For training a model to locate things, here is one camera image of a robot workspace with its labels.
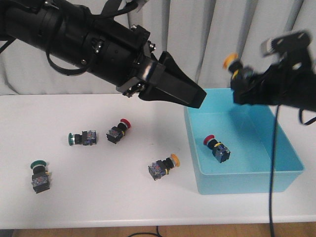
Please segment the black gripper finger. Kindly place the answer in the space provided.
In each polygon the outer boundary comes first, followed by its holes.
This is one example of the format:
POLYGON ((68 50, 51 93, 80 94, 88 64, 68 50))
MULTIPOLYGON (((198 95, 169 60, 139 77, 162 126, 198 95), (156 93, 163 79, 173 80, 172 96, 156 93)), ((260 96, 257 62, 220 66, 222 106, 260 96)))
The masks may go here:
POLYGON ((159 60, 147 57, 138 76, 145 84, 139 93, 144 101, 167 101, 198 109, 206 97, 206 92, 178 67, 167 51, 159 60))

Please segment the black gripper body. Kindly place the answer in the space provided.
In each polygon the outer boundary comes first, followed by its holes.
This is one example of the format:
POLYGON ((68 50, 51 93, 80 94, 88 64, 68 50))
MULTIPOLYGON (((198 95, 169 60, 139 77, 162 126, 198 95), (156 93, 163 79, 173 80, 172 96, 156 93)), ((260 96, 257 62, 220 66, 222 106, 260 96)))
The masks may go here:
POLYGON ((308 49, 310 43, 308 31, 296 31, 264 41, 262 55, 277 54, 279 61, 261 74, 254 71, 249 79, 232 81, 234 102, 314 109, 316 75, 308 49))
POLYGON ((131 30, 119 23, 96 23, 95 30, 104 40, 98 58, 88 72, 121 87, 130 78, 137 75, 137 70, 146 57, 157 61, 149 49, 150 32, 137 25, 131 30))

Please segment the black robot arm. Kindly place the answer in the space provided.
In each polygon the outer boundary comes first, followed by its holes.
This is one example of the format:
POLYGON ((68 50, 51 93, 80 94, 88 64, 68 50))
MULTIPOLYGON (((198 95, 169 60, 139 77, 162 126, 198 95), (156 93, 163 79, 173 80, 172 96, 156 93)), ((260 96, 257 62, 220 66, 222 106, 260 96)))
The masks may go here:
POLYGON ((236 54, 224 61, 231 74, 234 102, 250 105, 286 105, 316 110, 316 75, 309 53, 307 31, 269 38, 261 44, 264 57, 277 54, 279 61, 263 73, 245 67, 236 54))
POLYGON ((124 96, 137 93, 145 101, 167 101, 199 108, 206 92, 164 51, 153 54, 150 33, 137 25, 126 28, 115 17, 140 10, 145 2, 124 7, 109 0, 100 14, 66 0, 3 0, 0 3, 0 39, 5 45, 21 40, 74 65, 65 69, 48 63, 66 76, 91 73, 113 85, 124 96))

